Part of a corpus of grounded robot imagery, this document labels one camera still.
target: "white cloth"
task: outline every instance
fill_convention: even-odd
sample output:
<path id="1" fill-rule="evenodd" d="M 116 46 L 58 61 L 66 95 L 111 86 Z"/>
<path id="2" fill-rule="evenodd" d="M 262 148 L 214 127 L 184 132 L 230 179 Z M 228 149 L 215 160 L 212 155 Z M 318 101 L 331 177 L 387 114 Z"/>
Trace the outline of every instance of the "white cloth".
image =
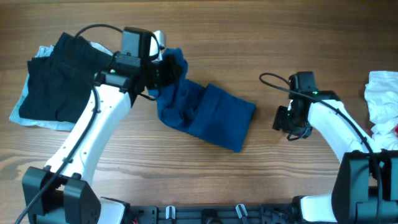
<path id="1" fill-rule="evenodd" d="M 398 125 L 398 72 L 377 71 L 369 74 L 365 100 L 375 126 L 372 138 L 388 150 L 398 150 L 394 129 Z"/>
<path id="2" fill-rule="evenodd" d="M 99 43 L 96 42 L 90 42 L 91 46 L 95 47 L 96 49 L 107 53 L 109 55 L 112 55 L 112 52 L 106 49 L 104 46 L 102 46 Z M 51 52 L 53 51 L 54 46 L 50 47 L 44 47 L 40 46 L 39 51 L 37 52 L 37 55 L 35 57 L 48 57 L 50 56 Z M 22 94 L 21 97 L 19 98 L 17 104 L 15 105 L 14 109 L 11 112 L 10 115 L 10 121 L 15 122 L 19 125 L 23 126 L 39 126 L 42 128 L 50 128 L 54 130 L 59 130 L 59 131 L 71 131 L 73 127 L 75 127 L 74 123 L 71 122 L 66 122 L 66 121 L 38 121 L 38 120 L 33 120 L 33 119 L 27 119 L 27 118 L 21 118 L 19 116 L 19 108 L 21 107 L 22 103 L 24 102 L 27 94 L 28 94 L 28 88 L 27 88 L 27 81 L 29 79 L 29 74 L 27 74 L 27 78 L 25 81 L 24 88 L 22 89 Z"/>

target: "folded cloth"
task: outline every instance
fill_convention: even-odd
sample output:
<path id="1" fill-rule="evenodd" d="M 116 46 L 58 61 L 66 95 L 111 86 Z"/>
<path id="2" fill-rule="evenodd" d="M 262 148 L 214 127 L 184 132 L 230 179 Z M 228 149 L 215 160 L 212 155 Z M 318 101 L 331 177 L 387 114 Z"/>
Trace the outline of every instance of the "folded cloth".
<path id="1" fill-rule="evenodd" d="M 385 149 L 398 150 L 395 133 L 398 125 L 398 72 L 371 72 L 365 100 L 368 102 L 369 119 L 375 124 L 372 138 Z"/>
<path id="2" fill-rule="evenodd" d="M 157 90 L 149 91 L 157 98 L 159 119 L 171 128 L 240 152 L 255 104 L 212 84 L 204 88 L 185 79 L 188 63 L 181 49 L 167 49 L 164 55 L 167 54 L 175 55 L 183 75 L 177 83 L 163 87 L 160 96 Z"/>
<path id="3" fill-rule="evenodd" d="M 19 108 L 19 116 L 76 123 L 90 97 L 94 74 L 111 58 L 84 38 L 63 33 L 49 57 L 27 63 L 29 94 Z"/>
<path id="4" fill-rule="evenodd" d="M 90 42 L 91 46 L 94 48 L 108 54 L 112 55 L 112 52 L 103 47 L 101 44 L 98 44 L 96 42 Z M 54 46 L 50 47 L 44 47 L 40 46 L 39 51 L 37 52 L 37 55 L 35 56 L 36 58 L 40 57 L 49 57 L 50 54 L 53 51 Z M 23 102 L 26 99 L 26 96 L 28 95 L 28 81 L 30 79 L 30 75 L 27 75 L 25 85 L 22 89 L 21 97 L 19 98 L 17 104 L 15 105 L 14 109 L 11 112 L 11 115 L 9 117 L 10 121 L 15 122 L 19 125 L 23 126 L 39 126 L 42 128 L 50 128 L 54 130 L 59 130 L 59 131 L 71 131 L 73 127 L 75 127 L 75 123 L 67 122 L 67 121 L 41 121 L 41 120 L 36 120 L 36 119 L 28 119 L 28 118 L 21 118 L 19 116 L 19 108 L 23 104 Z"/>

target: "black cloth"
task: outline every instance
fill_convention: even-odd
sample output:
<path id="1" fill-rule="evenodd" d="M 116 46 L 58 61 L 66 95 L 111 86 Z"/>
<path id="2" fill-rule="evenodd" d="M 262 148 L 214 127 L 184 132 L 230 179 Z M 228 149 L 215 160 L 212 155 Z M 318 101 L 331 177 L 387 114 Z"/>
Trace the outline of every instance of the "black cloth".
<path id="1" fill-rule="evenodd" d="M 76 123 L 90 98 L 94 74 L 111 58 L 84 38 L 63 33 L 49 57 L 27 62 L 29 93 L 19 116 Z"/>

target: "wooden surface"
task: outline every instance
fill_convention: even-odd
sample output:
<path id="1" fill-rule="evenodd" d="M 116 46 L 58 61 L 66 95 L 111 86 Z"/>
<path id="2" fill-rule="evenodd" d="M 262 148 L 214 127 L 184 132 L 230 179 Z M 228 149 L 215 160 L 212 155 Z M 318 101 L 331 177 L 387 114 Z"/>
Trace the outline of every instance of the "wooden surface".
<path id="1" fill-rule="evenodd" d="M 368 129 L 369 72 L 398 70 L 394 1 L 23 2 L 0 4 L 0 223 L 13 222 L 25 206 L 26 169 L 42 167 L 68 136 L 8 120 L 26 61 L 63 31 L 75 34 L 95 23 L 162 29 L 168 47 L 182 48 L 187 78 L 257 104 L 237 154 L 166 127 L 155 103 L 137 99 L 106 146 L 93 184 L 98 196 L 133 205 L 259 204 L 331 192 L 339 168 L 333 151 L 316 131 L 288 142 L 271 129 L 287 94 L 260 83 L 259 74 L 314 71 L 318 87 L 334 90 Z M 119 49 L 121 36 L 112 30 L 83 36 Z"/>

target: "blue fabric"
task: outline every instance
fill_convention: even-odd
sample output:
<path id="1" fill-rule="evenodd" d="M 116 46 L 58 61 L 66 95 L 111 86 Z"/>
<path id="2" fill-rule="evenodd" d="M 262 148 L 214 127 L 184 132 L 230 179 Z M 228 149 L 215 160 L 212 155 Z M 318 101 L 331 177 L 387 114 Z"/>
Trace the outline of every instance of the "blue fabric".
<path id="1" fill-rule="evenodd" d="M 240 152 L 255 104 L 230 95 L 209 84 L 206 88 L 185 79 L 188 63 L 181 49 L 166 49 L 183 67 L 183 75 L 174 84 L 149 94 L 158 97 L 157 113 L 167 126 L 196 136 L 221 147 Z"/>

